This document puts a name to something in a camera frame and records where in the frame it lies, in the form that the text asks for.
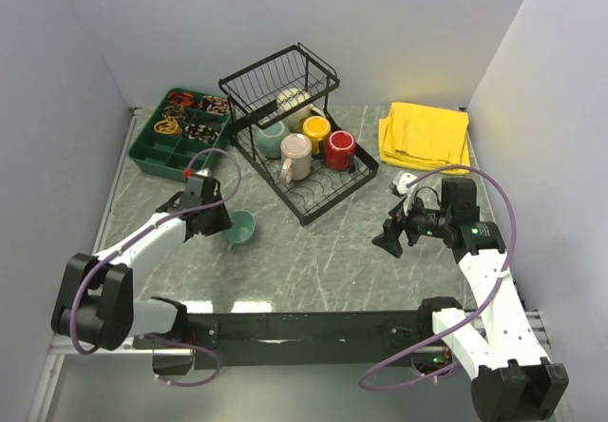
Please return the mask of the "floral white green-inside mug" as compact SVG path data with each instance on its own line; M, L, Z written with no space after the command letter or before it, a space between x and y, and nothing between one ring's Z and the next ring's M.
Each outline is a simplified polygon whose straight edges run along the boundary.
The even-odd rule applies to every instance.
M308 91L295 87L283 89L276 96L277 113L291 132L300 133L304 121L312 116L326 117L311 98Z

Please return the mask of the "yellow enamel mug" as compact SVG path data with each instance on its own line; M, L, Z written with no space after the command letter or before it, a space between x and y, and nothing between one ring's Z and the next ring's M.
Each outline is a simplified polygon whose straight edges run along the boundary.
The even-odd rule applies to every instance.
M302 124L302 134L310 140L313 155L317 155L320 152L331 133L332 126L330 121L322 116L311 116Z

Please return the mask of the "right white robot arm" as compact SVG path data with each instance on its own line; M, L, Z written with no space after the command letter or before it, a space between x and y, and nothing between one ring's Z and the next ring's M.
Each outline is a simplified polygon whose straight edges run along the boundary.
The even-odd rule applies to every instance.
M401 171L391 183L400 201L390 210L373 244L402 255L400 236L414 245L421 237L441 240L472 290L476 310L467 314L450 297L421 302L416 321L419 342L368 370L373 375L418 349L442 343L432 359L412 364L421 380L447 377L462 367L471 380L471 398L482 421L550 419L569 384L565 367L554 363L528 321L509 270L510 250L493 221L482 221L477 185L470 178L445 177L436 192L437 208L427 208L413 175Z

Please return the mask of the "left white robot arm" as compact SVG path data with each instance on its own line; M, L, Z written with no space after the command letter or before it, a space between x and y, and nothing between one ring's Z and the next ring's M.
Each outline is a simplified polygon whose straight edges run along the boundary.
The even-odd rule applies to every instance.
M70 258L51 330L60 336L75 333L94 350L112 351L130 336L149 334L167 347L180 347L190 335L186 307L162 297L137 301L134 280L193 236L215 235L231 226L219 181L207 170L189 176L184 189L126 239L96 255Z

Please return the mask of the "red enamel mug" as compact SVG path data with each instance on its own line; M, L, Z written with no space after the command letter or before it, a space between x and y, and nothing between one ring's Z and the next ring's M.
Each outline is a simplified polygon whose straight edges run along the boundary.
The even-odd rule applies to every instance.
M353 171L356 140L352 134L344 130L331 133L325 147L325 162L330 169L336 171Z

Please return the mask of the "mint green cup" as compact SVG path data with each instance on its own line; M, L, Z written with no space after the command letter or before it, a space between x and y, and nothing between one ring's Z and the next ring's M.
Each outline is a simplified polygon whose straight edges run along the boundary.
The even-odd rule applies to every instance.
M228 241L230 251L247 242L256 230L256 219L254 215L246 210L235 210L230 214L232 225L223 231Z

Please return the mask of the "pink purple-inside mug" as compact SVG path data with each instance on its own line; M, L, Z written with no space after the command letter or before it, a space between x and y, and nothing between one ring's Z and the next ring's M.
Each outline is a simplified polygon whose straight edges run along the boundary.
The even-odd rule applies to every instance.
M299 182L310 175L312 143L306 136L300 133L292 133L281 141L280 149L279 179L282 182Z

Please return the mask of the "teal glazed ceramic mug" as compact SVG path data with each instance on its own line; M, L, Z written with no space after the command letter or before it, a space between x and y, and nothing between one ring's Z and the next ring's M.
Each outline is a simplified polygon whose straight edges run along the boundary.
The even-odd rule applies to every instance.
M290 129L283 122L277 122L266 128L255 128L254 143L256 149L268 159L281 158L281 143L290 134Z

